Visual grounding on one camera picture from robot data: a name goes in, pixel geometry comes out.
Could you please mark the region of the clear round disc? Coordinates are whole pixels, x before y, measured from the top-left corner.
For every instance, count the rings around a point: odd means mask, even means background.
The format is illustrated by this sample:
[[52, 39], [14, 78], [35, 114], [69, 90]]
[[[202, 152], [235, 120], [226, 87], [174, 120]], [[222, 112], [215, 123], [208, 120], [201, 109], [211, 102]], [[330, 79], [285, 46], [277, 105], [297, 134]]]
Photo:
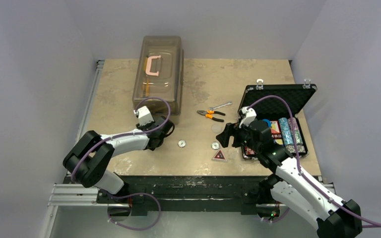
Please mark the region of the clear round disc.
[[219, 134], [223, 131], [223, 126], [219, 123], [213, 124], [211, 130], [213, 133]]

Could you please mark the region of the red triangle dealer marker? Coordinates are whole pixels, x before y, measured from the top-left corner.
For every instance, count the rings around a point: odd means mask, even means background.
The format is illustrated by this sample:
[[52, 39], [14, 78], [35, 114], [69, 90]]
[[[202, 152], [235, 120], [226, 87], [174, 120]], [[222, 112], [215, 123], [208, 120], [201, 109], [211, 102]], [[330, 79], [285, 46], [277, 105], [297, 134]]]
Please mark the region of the red triangle dealer marker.
[[219, 161], [219, 162], [227, 162], [228, 161], [224, 152], [221, 149], [216, 150], [214, 156], [211, 159], [213, 161]]

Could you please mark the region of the yellow blue card deck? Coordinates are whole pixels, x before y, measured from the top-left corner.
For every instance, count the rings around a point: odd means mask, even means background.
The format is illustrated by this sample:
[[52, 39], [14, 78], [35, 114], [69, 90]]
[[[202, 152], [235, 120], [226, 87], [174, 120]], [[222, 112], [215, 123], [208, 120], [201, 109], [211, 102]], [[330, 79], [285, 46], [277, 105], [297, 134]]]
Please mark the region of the yellow blue card deck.
[[279, 144], [279, 145], [284, 145], [284, 142], [282, 139], [274, 139], [274, 142]]

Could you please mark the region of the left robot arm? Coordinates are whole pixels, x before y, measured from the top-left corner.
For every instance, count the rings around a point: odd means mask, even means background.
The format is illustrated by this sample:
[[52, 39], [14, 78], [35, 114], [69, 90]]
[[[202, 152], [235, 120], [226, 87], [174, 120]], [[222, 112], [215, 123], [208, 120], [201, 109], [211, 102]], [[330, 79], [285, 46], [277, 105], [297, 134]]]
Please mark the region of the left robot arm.
[[118, 155], [141, 150], [154, 151], [175, 129], [166, 117], [157, 118], [146, 125], [115, 135], [103, 135], [90, 130], [86, 132], [63, 160], [63, 166], [71, 173], [73, 182], [85, 188], [96, 187], [107, 193], [116, 203], [124, 202], [128, 196], [125, 182], [107, 167]]

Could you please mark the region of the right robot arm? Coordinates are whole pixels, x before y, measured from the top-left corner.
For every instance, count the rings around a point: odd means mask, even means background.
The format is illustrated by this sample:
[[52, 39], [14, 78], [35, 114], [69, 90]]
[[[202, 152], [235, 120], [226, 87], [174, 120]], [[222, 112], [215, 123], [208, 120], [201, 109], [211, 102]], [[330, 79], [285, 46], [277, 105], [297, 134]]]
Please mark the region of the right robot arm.
[[242, 126], [227, 123], [216, 139], [225, 148], [230, 137], [234, 138], [233, 147], [255, 151], [259, 162], [272, 171], [258, 189], [263, 201], [287, 205], [320, 238], [354, 238], [362, 232], [360, 206], [354, 200], [344, 201], [303, 169], [284, 146], [274, 142], [265, 121], [254, 120]]

